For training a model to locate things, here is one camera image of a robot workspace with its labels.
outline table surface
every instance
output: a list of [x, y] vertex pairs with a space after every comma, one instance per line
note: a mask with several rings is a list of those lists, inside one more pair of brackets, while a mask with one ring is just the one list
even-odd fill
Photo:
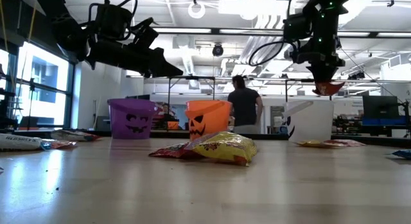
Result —
[[411, 222], [411, 165], [393, 148], [256, 141], [248, 168], [147, 156], [184, 141], [0, 153], [0, 223]]

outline robotic arm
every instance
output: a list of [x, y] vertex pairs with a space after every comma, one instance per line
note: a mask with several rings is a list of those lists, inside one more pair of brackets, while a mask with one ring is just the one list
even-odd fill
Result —
[[[144, 77], [178, 76], [182, 71], [164, 59], [164, 50], [150, 49], [158, 33], [150, 27], [152, 18], [136, 26], [131, 20], [137, 9], [137, 0], [133, 12], [122, 8], [131, 0], [119, 5], [93, 3], [89, 7], [89, 20], [78, 24], [68, 12], [64, 0], [37, 0], [51, 21], [53, 34], [63, 53], [78, 61], [86, 61], [91, 68], [96, 62], [121, 67], [139, 72]], [[91, 9], [97, 6], [97, 15], [91, 20]], [[122, 44], [134, 35], [133, 42]]]
[[314, 77], [314, 92], [319, 95], [334, 95], [344, 85], [330, 82], [338, 67], [345, 66], [345, 61], [338, 57], [336, 50], [341, 48], [337, 37], [338, 16], [348, 12], [342, 6], [346, 1], [309, 0], [302, 13], [291, 15], [284, 21], [284, 41], [287, 43], [300, 44], [299, 40], [312, 34], [307, 44], [294, 48], [291, 58], [296, 64], [311, 64], [307, 68]]

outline candy bag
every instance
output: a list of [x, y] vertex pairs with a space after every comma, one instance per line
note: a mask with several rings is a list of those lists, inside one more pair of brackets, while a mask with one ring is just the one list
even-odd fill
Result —
[[404, 159], [411, 160], [411, 150], [398, 150], [391, 154], [397, 157], [402, 157]]
[[12, 134], [0, 134], [0, 151], [24, 151], [43, 148], [38, 137], [23, 137]]
[[187, 149], [218, 162], [248, 166], [256, 155], [252, 139], [230, 132], [207, 134], [191, 142]]
[[42, 146], [48, 149], [58, 149], [58, 148], [65, 148], [65, 147], [72, 147], [75, 146], [76, 143], [72, 141], [58, 141], [53, 139], [43, 139]]
[[218, 132], [204, 135], [192, 142], [159, 149], [149, 156], [186, 160], [209, 158], [217, 162], [248, 166], [256, 153], [257, 148], [252, 139], [229, 132]]
[[192, 150], [186, 149], [190, 142], [182, 144], [174, 144], [169, 147], [161, 148], [153, 153], [150, 153], [150, 157], [167, 157], [167, 158], [176, 158], [176, 159], [201, 159], [204, 156], [201, 156]]
[[340, 146], [340, 147], [357, 147], [357, 146], [365, 146], [365, 144], [354, 141], [354, 140], [328, 140], [324, 141], [324, 144], [332, 145], [332, 146]]
[[51, 138], [65, 141], [95, 141], [101, 137], [80, 131], [55, 130], [52, 131]]

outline purple bucket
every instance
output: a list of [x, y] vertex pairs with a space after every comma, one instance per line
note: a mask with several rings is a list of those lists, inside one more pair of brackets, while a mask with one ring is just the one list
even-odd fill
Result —
[[111, 136], [114, 139], [148, 139], [153, 116], [159, 111], [145, 99], [109, 99]]

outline blue object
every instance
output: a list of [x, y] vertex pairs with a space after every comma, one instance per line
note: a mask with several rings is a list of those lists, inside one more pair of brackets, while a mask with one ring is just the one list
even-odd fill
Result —
[[407, 160], [411, 160], [411, 150], [398, 150], [394, 153], [391, 153], [397, 157], [402, 157]]
[[281, 125], [279, 129], [280, 134], [288, 134], [288, 129], [286, 125]]
[[364, 126], [392, 126], [392, 125], [406, 125], [405, 116], [400, 116], [398, 119], [362, 119], [362, 125]]

